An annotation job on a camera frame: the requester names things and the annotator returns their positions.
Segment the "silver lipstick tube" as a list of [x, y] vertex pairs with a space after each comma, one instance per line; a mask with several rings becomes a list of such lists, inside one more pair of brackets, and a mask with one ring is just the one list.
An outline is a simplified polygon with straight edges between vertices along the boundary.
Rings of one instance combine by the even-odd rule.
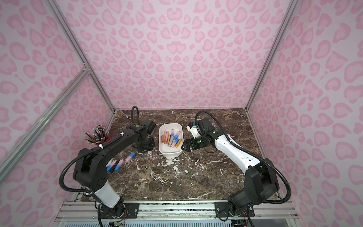
[[169, 143], [168, 143], [169, 147], [172, 145], [173, 141], [174, 141], [174, 137], [170, 137], [170, 140], [169, 140]]

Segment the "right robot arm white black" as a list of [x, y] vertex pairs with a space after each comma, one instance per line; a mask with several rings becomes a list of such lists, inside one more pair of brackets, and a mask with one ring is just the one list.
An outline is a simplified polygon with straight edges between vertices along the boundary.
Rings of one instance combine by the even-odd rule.
[[231, 194], [227, 199], [230, 215], [246, 214], [248, 209], [251, 210], [251, 206], [265, 202], [279, 190], [276, 172], [266, 165], [270, 161], [256, 158], [243, 151], [242, 146], [235, 143], [221, 129], [215, 128], [209, 119], [190, 123], [187, 130], [193, 137], [183, 142], [182, 150], [191, 152], [211, 145], [226, 154], [243, 172], [243, 189]]

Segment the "gold glitter lipstick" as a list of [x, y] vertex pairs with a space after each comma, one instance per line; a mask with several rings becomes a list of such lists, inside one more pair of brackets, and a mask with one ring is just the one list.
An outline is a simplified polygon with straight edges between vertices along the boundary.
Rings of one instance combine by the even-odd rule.
[[180, 144], [182, 143], [182, 139], [178, 140], [178, 142], [175, 145], [175, 148], [178, 148], [180, 146]]

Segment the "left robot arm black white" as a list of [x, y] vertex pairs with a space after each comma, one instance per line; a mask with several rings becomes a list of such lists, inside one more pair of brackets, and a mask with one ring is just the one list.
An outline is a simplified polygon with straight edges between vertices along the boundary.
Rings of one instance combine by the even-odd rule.
[[106, 165], [120, 152], [135, 145], [137, 152], [148, 152], [155, 147], [151, 136], [156, 124], [146, 120], [143, 124], [128, 125], [117, 137], [91, 150], [83, 149], [79, 155], [85, 155], [75, 163], [73, 178], [90, 190], [99, 203], [114, 209], [121, 204], [121, 197], [115, 192], [108, 181]]

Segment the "white storage box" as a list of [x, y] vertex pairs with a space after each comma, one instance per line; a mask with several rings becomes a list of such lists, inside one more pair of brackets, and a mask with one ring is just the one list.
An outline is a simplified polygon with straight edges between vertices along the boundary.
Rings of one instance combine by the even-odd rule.
[[178, 123], [164, 124], [159, 128], [159, 151], [167, 159], [182, 154], [183, 131]]

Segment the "pink lip gloss tube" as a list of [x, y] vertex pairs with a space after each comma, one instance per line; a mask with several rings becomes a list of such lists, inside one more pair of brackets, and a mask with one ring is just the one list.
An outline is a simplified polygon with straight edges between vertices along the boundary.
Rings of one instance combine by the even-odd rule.
[[169, 131], [164, 132], [164, 144], [169, 143]]
[[166, 138], [167, 131], [163, 131], [161, 135], [161, 142], [165, 144], [165, 138]]

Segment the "dark metallic lipstick tube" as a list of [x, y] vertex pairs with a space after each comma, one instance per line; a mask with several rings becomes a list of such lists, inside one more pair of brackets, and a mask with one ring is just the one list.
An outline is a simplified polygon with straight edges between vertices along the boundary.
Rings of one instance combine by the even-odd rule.
[[117, 163], [115, 163], [115, 165], [112, 167], [110, 173], [113, 173], [114, 172], [114, 170], [116, 169], [116, 166], [117, 166]]

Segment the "pink blue square lipstick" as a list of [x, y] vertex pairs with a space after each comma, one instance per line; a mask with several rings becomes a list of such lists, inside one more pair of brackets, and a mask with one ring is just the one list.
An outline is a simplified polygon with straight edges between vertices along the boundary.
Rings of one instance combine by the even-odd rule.
[[175, 139], [171, 145], [172, 148], [174, 148], [179, 142], [179, 139]]

